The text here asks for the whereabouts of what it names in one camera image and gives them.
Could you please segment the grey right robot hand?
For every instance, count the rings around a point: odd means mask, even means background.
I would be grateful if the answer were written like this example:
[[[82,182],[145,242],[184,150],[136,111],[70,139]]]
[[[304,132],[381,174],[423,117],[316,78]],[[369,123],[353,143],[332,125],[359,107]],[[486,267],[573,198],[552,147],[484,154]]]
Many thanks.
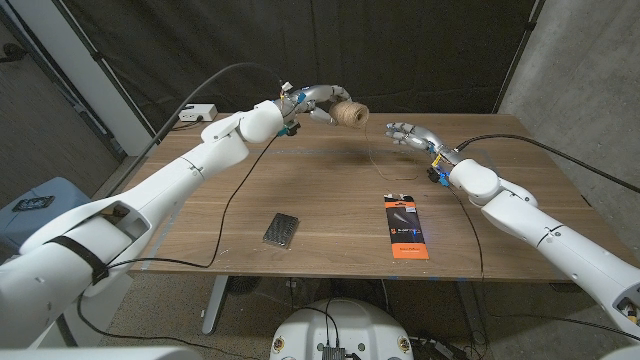
[[[451,165],[457,165],[463,158],[450,149],[437,135],[422,126],[393,122],[386,125],[385,135],[393,140],[394,144],[407,145],[427,153],[432,160],[440,157],[441,161]]]

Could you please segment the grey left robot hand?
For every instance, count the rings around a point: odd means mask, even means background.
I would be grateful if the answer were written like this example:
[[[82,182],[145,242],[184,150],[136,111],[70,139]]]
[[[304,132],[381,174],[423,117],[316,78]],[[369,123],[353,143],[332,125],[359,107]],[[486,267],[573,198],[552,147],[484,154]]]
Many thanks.
[[[314,85],[285,93],[282,99],[276,100],[283,122],[292,123],[300,113],[309,113],[310,117],[319,123],[337,126],[338,121],[328,112],[319,108],[319,103],[351,101],[350,94],[339,85]]]

